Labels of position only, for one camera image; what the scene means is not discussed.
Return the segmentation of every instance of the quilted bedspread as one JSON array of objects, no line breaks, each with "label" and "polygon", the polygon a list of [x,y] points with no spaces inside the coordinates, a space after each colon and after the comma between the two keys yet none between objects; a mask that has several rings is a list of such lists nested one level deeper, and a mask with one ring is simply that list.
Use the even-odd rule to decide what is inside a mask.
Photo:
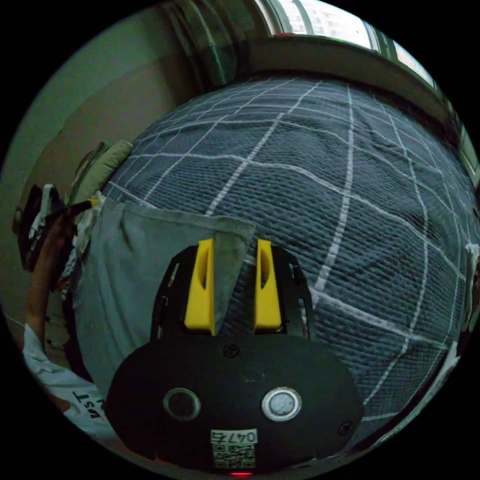
[{"label": "quilted bedspread", "polygon": [[[464,167],[408,110],[339,80],[246,79],[150,126],[103,191],[246,219],[296,255],[319,341],[365,405],[350,445],[401,411],[458,337],[465,246],[480,240]],[[255,254],[256,241],[221,335],[253,332]]]}]

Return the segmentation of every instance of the window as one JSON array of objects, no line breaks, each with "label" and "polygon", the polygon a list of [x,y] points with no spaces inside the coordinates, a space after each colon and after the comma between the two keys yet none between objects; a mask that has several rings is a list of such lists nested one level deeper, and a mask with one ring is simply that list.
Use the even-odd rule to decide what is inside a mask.
[{"label": "window", "polygon": [[304,34],[305,33],[305,25],[303,24],[295,24],[291,26],[291,29],[293,32],[298,33],[298,34]]},{"label": "window", "polygon": [[[278,2],[290,21],[292,32],[296,34],[323,35],[372,49],[365,24],[355,15],[320,0],[296,0],[295,3],[301,3],[303,13],[310,20],[311,26],[306,27],[299,7],[293,0]],[[327,22],[322,22],[322,19],[327,19],[328,25]]]},{"label": "window", "polygon": [[420,75],[426,82],[428,82],[432,87],[435,87],[434,79],[429,75],[420,63],[418,63],[415,58],[410,55],[403,47],[401,47],[397,42],[393,42],[395,45],[396,56],[400,62],[406,65],[408,68],[412,69],[417,75]]}]

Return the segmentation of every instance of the curtain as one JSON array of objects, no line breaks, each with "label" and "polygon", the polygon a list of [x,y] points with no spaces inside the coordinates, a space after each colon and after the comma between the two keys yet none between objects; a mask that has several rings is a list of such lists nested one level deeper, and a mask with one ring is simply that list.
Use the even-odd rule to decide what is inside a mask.
[{"label": "curtain", "polygon": [[162,7],[202,93],[228,85],[241,74],[248,43],[229,15],[228,1],[172,0]]}]

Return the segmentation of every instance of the label sticker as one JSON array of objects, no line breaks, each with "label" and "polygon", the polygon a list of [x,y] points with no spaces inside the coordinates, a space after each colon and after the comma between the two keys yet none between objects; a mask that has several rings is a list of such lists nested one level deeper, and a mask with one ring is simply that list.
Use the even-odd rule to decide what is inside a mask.
[{"label": "label sticker", "polygon": [[210,430],[213,461],[218,469],[254,469],[257,429]]}]

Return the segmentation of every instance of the beige wall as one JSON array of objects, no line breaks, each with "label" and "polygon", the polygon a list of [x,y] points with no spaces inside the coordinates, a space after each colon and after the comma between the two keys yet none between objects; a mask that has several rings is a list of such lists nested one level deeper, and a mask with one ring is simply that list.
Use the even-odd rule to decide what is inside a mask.
[{"label": "beige wall", "polygon": [[377,53],[341,41],[302,35],[259,39],[252,44],[249,69],[252,73],[290,70],[336,75],[386,89],[442,125],[447,122],[448,108],[440,94]]},{"label": "beige wall", "polygon": [[[11,227],[30,185],[52,182],[62,193],[100,141],[132,141],[196,94],[190,64],[158,7],[102,32],[51,77],[19,125],[2,170],[0,300],[7,316],[24,321],[30,274],[21,268]],[[59,322],[60,306],[51,295],[48,313]],[[18,334],[15,325],[10,322]],[[61,340],[48,325],[47,338],[49,330]]]}]

